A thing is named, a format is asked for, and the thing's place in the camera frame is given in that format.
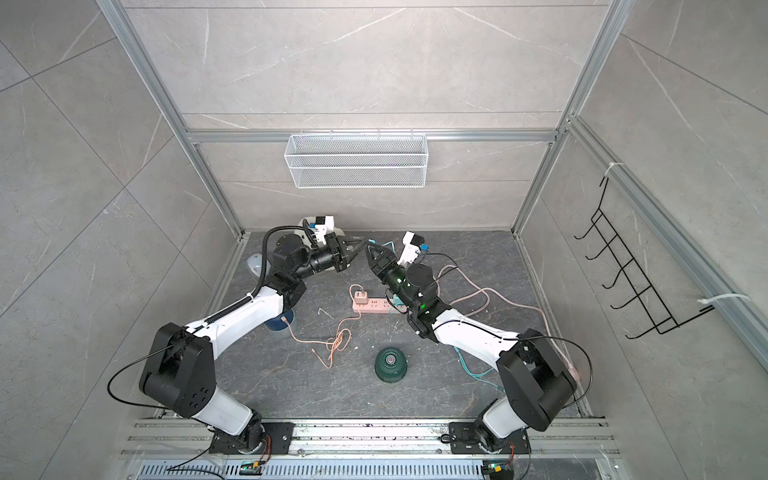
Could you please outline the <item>pink usb wall charger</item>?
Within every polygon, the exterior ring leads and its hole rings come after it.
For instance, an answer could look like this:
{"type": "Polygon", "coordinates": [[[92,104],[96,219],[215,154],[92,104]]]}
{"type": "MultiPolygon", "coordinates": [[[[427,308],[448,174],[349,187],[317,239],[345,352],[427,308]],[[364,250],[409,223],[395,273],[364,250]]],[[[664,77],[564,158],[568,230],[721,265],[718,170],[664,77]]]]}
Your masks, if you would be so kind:
{"type": "Polygon", "coordinates": [[[353,301],[356,305],[365,305],[368,303],[368,293],[365,290],[355,291],[353,294],[353,301]]]}

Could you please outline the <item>blue cordless meat grinder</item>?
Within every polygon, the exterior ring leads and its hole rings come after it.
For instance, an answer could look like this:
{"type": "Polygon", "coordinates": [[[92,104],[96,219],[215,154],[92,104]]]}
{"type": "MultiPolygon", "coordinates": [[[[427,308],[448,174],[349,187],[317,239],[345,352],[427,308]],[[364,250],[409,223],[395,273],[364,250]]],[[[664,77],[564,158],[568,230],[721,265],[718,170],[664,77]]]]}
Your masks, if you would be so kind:
{"type": "Polygon", "coordinates": [[[291,326],[295,319],[295,314],[292,309],[282,312],[280,315],[273,317],[264,322],[265,327],[273,332],[282,331],[291,326]]]}

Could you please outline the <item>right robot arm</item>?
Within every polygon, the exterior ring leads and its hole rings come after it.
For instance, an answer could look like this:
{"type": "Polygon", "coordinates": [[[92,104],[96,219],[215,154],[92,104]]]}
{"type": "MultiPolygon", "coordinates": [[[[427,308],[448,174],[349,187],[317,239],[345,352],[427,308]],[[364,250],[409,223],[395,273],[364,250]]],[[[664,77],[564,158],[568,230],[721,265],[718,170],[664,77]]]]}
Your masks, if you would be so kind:
{"type": "Polygon", "coordinates": [[[390,249],[370,243],[368,265],[404,304],[408,324],[420,337],[455,347],[498,372],[505,396],[474,422],[475,437],[490,453],[511,434],[526,428],[546,431],[576,394],[577,380],[556,350],[557,337],[535,329],[504,331],[462,314],[438,295],[428,265],[401,265],[390,249]]]}

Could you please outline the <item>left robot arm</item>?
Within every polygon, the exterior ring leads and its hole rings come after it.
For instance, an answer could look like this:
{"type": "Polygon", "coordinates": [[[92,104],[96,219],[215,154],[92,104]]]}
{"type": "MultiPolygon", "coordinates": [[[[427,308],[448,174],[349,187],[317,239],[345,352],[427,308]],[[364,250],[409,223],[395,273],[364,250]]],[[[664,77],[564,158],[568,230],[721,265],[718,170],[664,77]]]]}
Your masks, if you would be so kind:
{"type": "Polygon", "coordinates": [[[153,407],[206,425],[241,453],[265,444],[262,417],[217,384],[215,361],[258,326],[290,311],[306,291],[307,278],[327,270],[346,270],[365,245],[361,237],[308,225],[279,226],[262,240],[256,287],[241,299],[184,326],[168,323],[155,334],[138,386],[153,407]]]}

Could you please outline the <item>white plush dog toy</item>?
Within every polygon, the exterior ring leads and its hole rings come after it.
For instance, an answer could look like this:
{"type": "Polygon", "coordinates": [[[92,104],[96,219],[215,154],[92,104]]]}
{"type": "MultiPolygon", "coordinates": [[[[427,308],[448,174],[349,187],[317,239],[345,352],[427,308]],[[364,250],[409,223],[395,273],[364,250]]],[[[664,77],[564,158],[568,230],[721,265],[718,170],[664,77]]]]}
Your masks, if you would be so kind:
{"type": "Polygon", "coordinates": [[[336,225],[335,217],[332,215],[306,216],[303,220],[308,223],[310,231],[318,241],[328,233],[340,236],[345,234],[344,230],[336,225]]]}

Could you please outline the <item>pink power strip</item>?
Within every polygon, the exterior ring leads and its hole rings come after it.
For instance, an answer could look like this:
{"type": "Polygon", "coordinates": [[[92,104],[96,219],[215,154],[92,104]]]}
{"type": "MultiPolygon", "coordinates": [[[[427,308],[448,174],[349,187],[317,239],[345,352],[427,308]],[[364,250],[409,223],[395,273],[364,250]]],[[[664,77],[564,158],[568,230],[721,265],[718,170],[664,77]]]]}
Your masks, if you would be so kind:
{"type": "Polygon", "coordinates": [[[367,298],[366,303],[360,303],[353,300],[352,308],[354,311],[363,315],[393,314],[397,312],[397,310],[390,305],[386,298],[367,298]]]}

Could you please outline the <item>light blue round gadget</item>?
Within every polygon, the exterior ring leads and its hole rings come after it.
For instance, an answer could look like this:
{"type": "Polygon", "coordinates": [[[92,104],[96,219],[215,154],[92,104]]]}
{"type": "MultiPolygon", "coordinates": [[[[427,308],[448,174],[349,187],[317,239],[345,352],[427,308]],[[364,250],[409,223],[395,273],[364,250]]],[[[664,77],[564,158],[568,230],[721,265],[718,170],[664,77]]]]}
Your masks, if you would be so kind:
{"type": "Polygon", "coordinates": [[[269,261],[262,254],[256,253],[247,258],[246,266],[255,278],[259,278],[265,269],[269,269],[269,261]]]}

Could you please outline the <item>green cordless meat grinder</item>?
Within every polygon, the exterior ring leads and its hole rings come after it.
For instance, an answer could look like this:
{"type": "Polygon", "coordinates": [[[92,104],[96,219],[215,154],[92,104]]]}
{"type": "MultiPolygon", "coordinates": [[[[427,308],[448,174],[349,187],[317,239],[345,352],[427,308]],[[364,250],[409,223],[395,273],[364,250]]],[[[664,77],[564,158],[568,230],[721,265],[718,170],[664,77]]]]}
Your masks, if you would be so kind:
{"type": "Polygon", "coordinates": [[[377,378],[385,383],[397,383],[407,373],[405,354],[396,347],[386,347],[380,350],[374,362],[374,372],[377,378]]]}

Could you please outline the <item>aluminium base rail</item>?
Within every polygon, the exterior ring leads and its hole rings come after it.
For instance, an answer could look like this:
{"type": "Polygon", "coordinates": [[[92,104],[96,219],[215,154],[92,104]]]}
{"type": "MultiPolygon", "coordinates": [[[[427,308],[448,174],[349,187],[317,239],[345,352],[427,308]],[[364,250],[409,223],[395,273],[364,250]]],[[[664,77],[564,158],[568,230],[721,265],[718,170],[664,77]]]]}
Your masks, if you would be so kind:
{"type": "Polygon", "coordinates": [[[138,420],[118,450],[118,479],[627,479],[601,418],[520,430],[489,453],[469,419],[269,419],[245,455],[202,425],[138,420]]]}

